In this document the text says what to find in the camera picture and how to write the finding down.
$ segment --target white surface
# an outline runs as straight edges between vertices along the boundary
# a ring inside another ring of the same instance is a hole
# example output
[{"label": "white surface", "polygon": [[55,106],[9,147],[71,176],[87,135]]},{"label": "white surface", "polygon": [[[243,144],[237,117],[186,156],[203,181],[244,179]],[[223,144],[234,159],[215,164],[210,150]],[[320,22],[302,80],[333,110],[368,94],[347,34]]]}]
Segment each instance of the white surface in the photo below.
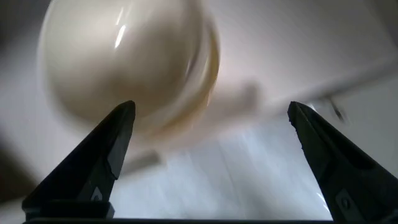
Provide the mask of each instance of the white surface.
[{"label": "white surface", "polygon": [[[286,114],[125,175],[111,203],[115,218],[331,220]],[[23,220],[19,202],[0,207]]]}]

